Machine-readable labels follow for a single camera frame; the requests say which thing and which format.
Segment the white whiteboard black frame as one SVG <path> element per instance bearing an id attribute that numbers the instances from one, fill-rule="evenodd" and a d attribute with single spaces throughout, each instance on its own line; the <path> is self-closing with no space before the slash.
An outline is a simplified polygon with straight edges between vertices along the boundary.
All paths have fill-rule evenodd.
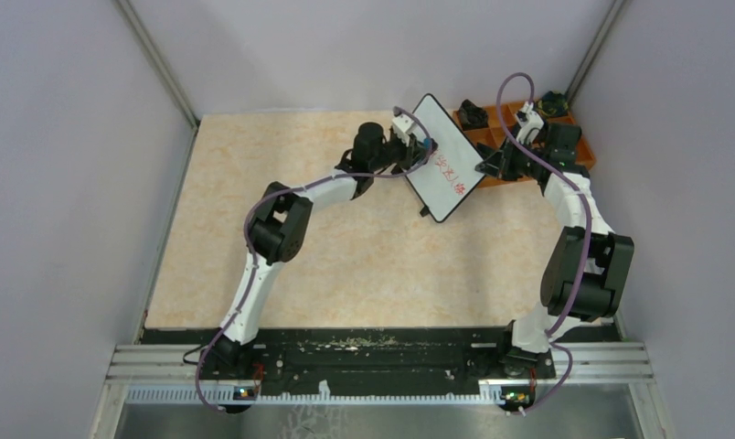
<path id="1" fill-rule="evenodd" d="M 434 95 L 425 94 L 412 114 L 422 124 L 414 133 L 422 138 L 428 132 L 438 149 L 407 180 L 432 220 L 443 223 L 485 178 L 474 170 L 482 157 Z"/>

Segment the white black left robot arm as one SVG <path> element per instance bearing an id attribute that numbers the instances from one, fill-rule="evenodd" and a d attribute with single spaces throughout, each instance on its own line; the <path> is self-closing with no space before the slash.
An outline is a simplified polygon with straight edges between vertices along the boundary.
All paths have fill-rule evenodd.
<path id="1" fill-rule="evenodd" d="M 250 345 L 259 332 L 262 309 L 279 271 L 302 249 L 312 215 L 359 198 L 379 178 L 415 172 L 436 148 L 429 130 L 407 117 L 396 118 L 389 130 L 363 123 L 328 175 L 297 187 L 270 183 L 244 221 L 244 274 L 218 333 L 200 358 L 214 359 L 233 379 L 247 376 L 254 365 Z"/>

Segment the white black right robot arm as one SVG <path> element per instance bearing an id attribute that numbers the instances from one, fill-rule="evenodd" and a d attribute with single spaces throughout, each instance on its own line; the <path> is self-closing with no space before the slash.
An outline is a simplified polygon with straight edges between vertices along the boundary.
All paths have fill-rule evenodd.
<path id="1" fill-rule="evenodd" d="M 553 342 L 584 323 L 617 311 L 634 256 L 631 238 L 613 231 L 577 161 L 581 128 L 569 123 L 515 124 L 499 147 L 478 144 L 476 171 L 505 181 L 535 180 L 554 208 L 560 235 L 540 283 L 537 305 L 512 320 L 495 351 L 495 366 L 517 377 L 546 364 Z"/>

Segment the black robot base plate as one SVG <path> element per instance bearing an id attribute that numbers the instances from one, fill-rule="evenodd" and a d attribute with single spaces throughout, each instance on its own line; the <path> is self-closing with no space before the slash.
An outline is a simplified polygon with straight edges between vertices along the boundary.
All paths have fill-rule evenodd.
<path id="1" fill-rule="evenodd" d="M 614 327 L 579 327 L 565 350 L 517 354 L 503 327 L 263 329 L 245 348 L 210 330 L 149 330 L 147 362 L 169 377 L 198 383 L 194 400 L 238 406 L 295 402 L 502 402 L 503 388 L 529 391 L 558 379 L 571 359 L 619 335 Z"/>

